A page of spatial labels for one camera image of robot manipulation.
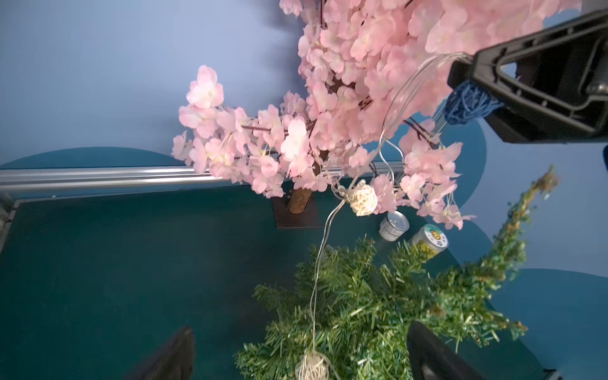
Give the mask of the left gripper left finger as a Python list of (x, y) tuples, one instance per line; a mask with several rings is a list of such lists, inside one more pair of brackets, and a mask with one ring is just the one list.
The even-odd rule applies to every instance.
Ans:
[(125, 379), (191, 379), (194, 370), (195, 339), (187, 326), (167, 340), (156, 353), (148, 356)]

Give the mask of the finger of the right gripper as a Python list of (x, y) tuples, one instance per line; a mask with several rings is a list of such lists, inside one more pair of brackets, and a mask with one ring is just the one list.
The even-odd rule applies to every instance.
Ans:
[(453, 63), (447, 122), (483, 118), (507, 143), (607, 140), (607, 11)]

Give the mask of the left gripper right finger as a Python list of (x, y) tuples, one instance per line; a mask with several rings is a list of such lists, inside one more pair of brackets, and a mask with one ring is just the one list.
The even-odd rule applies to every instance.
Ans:
[(473, 367), (418, 321), (410, 324), (407, 348), (415, 380), (483, 380)]

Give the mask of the small green christmas tree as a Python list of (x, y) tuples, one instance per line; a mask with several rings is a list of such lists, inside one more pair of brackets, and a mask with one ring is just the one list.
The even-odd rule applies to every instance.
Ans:
[(376, 264), (369, 238), (354, 248), (315, 250), (297, 267), (294, 288), (256, 287), (255, 298), (276, 313), (261, 343), (237, 353), (247, 379), (410, 379), (407, 348), (416, 323), (453, 345), (470, 340), (486, 346), (507, 330), (526, 327), (489, 306), (492, 294), (525, 262), (522, 227), (537, 196), (558, 183), (549, 170), (534, 181), (508, 212), (491, 250), (473, 263), (429, 275), (429, 254), (400, 243), (385, 264)]

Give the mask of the string lights with rattan balls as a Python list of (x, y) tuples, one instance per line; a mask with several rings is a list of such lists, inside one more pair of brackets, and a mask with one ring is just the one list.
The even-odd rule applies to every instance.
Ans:
[[(387, 141), (385, 138), (386, 132), (398, 128), (402, 124), (403, 113), (408, 108), (413, 98), (418, 94), (421, 87), (424, 85), (424, 82), (427, 81), (428, 76), (432, 74), (432, 71), (439, 69), (441, 66), (451, 61), (471, 64), (473, 62), (473, 56), (465, 52), (434, 55), (424, 61), (405, 84), (399, 88), (384, 117), (378, 147), (373, 151), (373, 157), (383, 155), (382, 148)], [(340, 199), (340, 203), (329, 213), (324, 226), (321, 245), (314, 260), (313, 288), (309, 302), (311, 342), (302, 355), (300, 362), (295, 367), (294, 375), (297, 380), (328, 379), (331, 373), (334, 373), (336, 378), (340, 378), (340, 375), (338, 375), (327, 356), (316, 350), (316, 309), (321, 256), (326, 251), (333, 220), (345, 204), (351, 205), (357, 216), (371, 215), (378, 205), (378, 196), (376, 195), (375, 190), (373, 190), (372, 186), (367, 184), (365, 180), (359, 180), (359, 177), (354, 177), (348, 188), (340, 185), (337, 188), (337, 197)]]

